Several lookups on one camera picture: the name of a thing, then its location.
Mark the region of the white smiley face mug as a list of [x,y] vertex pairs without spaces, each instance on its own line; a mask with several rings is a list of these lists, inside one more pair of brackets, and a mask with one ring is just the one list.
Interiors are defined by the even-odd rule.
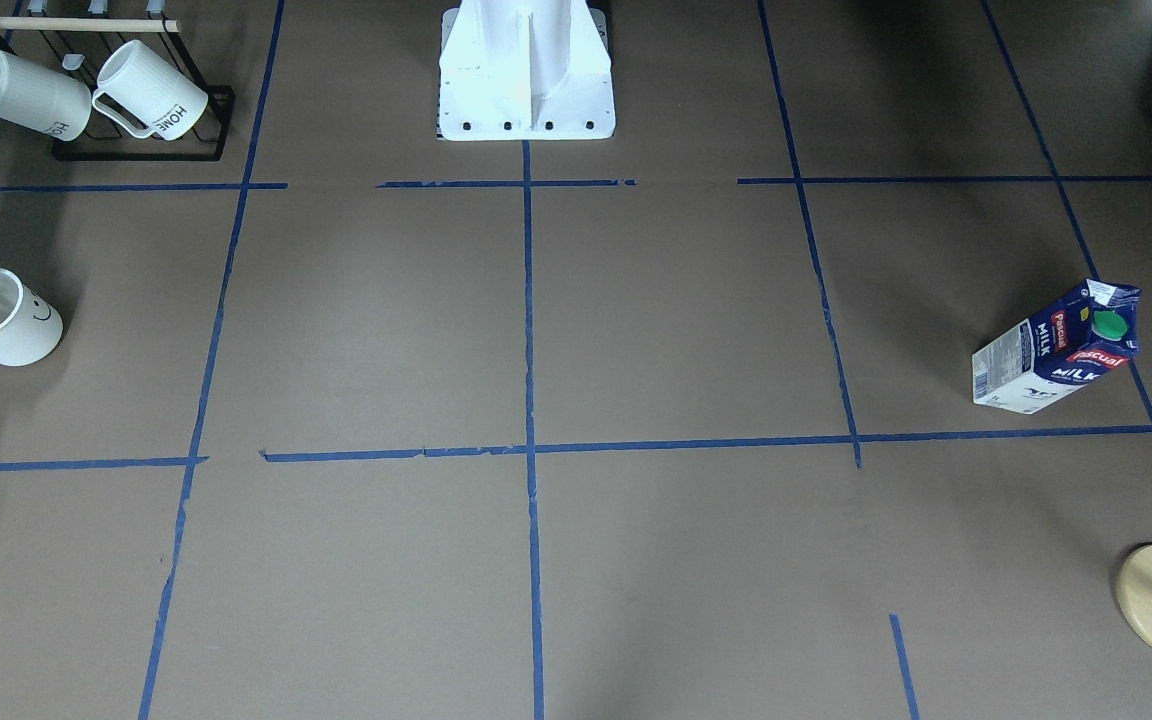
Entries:
[[17,274],[0,268],[0,365],[24,366],[46,357],[61,341],[65,323]]

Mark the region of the blue Pascual milk carton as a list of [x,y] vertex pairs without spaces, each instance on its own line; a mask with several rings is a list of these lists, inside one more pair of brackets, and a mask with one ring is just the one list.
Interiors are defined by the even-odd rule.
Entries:
[[975,406],[1038,414],[1140,351],[1140,288],[1087,278],[972,356]]

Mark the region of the white ribbed HOME mug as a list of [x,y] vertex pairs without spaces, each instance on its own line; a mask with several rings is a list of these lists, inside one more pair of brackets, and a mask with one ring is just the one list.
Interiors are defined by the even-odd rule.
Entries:
[[0,50],[0,119],[68,142],[86,131],[91,114],[84,83]]

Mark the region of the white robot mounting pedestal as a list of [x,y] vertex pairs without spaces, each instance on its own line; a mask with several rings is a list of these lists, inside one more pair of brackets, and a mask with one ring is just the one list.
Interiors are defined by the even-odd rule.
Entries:
[[617,124],[602,1],[462,1],[445,10],[444,141],[604,141]]

